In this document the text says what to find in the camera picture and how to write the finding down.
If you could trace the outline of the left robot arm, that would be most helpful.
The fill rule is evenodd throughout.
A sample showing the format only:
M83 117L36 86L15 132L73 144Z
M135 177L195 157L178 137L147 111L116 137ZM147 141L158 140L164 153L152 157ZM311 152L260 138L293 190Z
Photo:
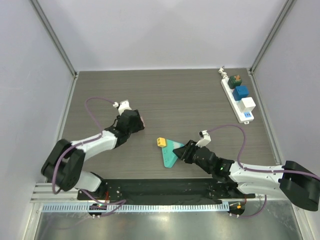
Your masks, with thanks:
M127 142L131 134L145 129L137 109L125 109L113 125L101 133L77 141L60 139L41 168L41 174L51 181L52 192L67 192L73 188L88 193L95 200L107 193L107 182L93 172L83 170L90 158Z

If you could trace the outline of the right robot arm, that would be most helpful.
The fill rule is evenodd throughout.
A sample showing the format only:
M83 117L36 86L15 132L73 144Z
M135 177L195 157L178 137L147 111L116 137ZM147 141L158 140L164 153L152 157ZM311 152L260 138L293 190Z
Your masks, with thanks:
M173 153L186 164L195 164L225 187L230 198L266 195L286 198L295 206L316 212L320 201L320 178L295 161L284 165L243 164L218 157L207 147L190 140Z

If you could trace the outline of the yellow cube plug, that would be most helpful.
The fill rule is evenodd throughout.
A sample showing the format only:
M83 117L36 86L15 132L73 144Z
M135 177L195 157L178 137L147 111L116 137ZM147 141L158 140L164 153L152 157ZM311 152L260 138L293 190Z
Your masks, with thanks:
M156 143L160 148L165 148L167 146L167 140L163 137L158 137Z

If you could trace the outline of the teal triangular socket adapter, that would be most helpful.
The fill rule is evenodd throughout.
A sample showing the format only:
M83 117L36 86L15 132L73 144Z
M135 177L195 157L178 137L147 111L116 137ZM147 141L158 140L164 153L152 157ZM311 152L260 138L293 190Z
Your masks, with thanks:
M170 169L173 167L173 165L176 163L178 159L178 157L173 153L173 150L183 147L184 144L170 139L166 139L166 142L167 146L161 148L162 159L164 167Z

